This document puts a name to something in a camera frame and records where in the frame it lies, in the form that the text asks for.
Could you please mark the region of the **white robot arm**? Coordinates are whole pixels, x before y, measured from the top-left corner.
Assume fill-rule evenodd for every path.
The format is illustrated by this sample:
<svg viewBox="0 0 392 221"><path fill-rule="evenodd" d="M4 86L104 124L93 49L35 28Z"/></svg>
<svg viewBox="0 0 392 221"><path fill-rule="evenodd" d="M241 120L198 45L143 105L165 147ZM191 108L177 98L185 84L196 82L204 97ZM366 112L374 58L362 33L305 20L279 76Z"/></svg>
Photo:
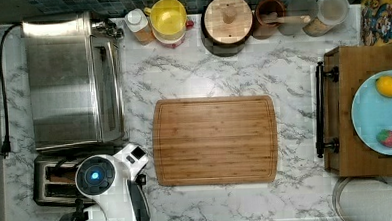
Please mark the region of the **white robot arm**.
<svg viewBox="0 0 392 221"><path fill-rule="evenodd" d="M76 189L94 204L76 203L76 210L59 221L150 221L142 187L142 169L149 162L146 152L129 143L114 155L93 155L77 168Z"/></svg>

